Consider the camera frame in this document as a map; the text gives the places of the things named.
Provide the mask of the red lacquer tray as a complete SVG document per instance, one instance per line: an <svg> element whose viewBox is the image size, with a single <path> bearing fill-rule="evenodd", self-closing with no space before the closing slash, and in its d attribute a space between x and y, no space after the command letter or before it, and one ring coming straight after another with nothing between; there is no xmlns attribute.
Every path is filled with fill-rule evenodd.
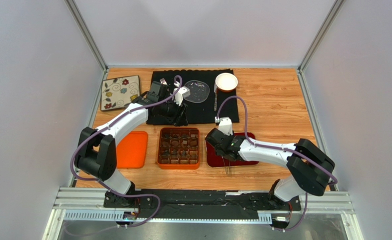
<svg viewBox="0 0 392 240"><path fill-rule="evenodd" d="M214 147L208 142L207 136L205 137L206 144L206 159L207 164L212 168L223 168L223 167L239 167L239 166L254 166L257 165L258 161L240 161L240 160L228 160L221 156L216 155Z"/></svg>

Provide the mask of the orange chocolate box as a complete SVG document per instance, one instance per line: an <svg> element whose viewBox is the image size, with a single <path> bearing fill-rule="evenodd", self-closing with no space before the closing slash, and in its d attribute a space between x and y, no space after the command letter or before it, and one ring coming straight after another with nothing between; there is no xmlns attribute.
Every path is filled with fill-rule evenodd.
<svg viewBox="0 0 392 240"><path fill-rule="evenodd" d="M179 134L179 138L171 138L171 134ZM181 138L181 134L187 134L188 138L183 139ZM197 134L197 138L191 138L190 134ZM160 131L160 136L159 136L159 147L158 147L158 153L157 153L157 165L159 168L163 170L196 170L200 166L200 156L201 154L199 153L199 134L200 131L197 128L192 128L192 127L168 127L168 128L163 128ZM179 141L178 146L172 146L171 141ZM188 146L187 147L181 147L181 142L182 141L187 141ZM190 147L189 146L189 141L198 141L198 146L195 147ZM170 144L170 147L162 147L161 143L162 141L168 141ZM163 151L168 150L170 155L168 157L161 156L161 153ZM171 155L171 151L176 150L178 153L177 155ZM186 156L181 156L180 153L181 151L186 151L187 155Z"/></svg>

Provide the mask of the pink handled metal tongs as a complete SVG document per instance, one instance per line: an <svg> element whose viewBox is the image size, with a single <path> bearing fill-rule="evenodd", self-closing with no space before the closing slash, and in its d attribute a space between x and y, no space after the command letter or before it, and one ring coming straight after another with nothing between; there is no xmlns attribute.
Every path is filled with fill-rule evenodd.
<svg viewBox="0 0 392 240"><path fill-rule="evenodd" d="M232 170L231 170L231 163L227 159L222 159L223 164L224 164L224 170L227 176L232 176Z"/></svg>

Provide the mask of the black cloth mat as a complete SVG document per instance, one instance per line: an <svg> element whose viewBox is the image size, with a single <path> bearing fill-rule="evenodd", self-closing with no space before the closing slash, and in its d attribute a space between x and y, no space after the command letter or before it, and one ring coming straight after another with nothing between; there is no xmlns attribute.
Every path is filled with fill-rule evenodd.
<svg viewBox="0 0 392 240"><path fill-rule="evenodd" d="M202 103L192 103L189 101L184 101L187 104L186 117L188 124L211 124L214 123L214 118L217 112L214 111L214 92L213 88L215 85L216 77L221 73L231 73L234 74L232 69L220 69L220 70L164 70L164 71L154 71L152 74L151 82L159 82L160 79L164 78L168 84L173 84L174 77L179 75L183 79L183 84L191 80L198 80L205 82L210 87L210 94L208 99ZM235 96L236 90L231 92L218 92L217 99L217 110L219 110L220 105L224 100L230 96ZM220 111L220 117L229 117L233 123L239 122L239 113L237 106L237 99L229 100L222 110ZM153 117L149 117L147 124L152 125Z"/></svg>

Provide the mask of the orange tin lid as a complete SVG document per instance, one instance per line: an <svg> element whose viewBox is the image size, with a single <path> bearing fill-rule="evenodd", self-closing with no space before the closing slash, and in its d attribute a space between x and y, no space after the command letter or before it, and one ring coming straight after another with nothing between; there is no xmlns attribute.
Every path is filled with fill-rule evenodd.
<svg viewBox="0 0 392 240"><path fill-rule="evenodd" d="M118 169L139 169L145 164L148 133L132 131L116 147Z"/></svg>

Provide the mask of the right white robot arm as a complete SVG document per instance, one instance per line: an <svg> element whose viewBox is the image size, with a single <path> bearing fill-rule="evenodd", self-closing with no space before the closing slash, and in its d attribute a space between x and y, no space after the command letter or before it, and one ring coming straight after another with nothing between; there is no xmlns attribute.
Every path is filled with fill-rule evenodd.
<svg viewBox="0 0 392 240"><path fill-rule="evenodd" d="M290 176L279 179L270 193L288 202L304 193L322 196L329 184L336 183L332 172L334 161L308 139L297 143L271 143L247 138L243 135L226 135L214 128L205 137L216 156L231 162L262 162L283 167Z"/></svg>

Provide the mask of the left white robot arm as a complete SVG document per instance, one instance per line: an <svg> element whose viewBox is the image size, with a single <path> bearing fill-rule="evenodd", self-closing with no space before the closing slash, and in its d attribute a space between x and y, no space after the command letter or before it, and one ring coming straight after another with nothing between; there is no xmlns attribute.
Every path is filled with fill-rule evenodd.
<svg viewBox="0 0 392 240"><path fill-rule="evenodd" d="M91 175L89 181L99 182L118 196L130 197L129 191L134 185L117 169L118 143L150 116L166 117L175 126L186 125L187 106L183 101L189 94L179 75L174 77L173 84L153 82L149 91L132 100L111 121L97 128L84 128L71 157L70 170L74 177L84 179L77 175L76 169L79 169Z"/></svg>

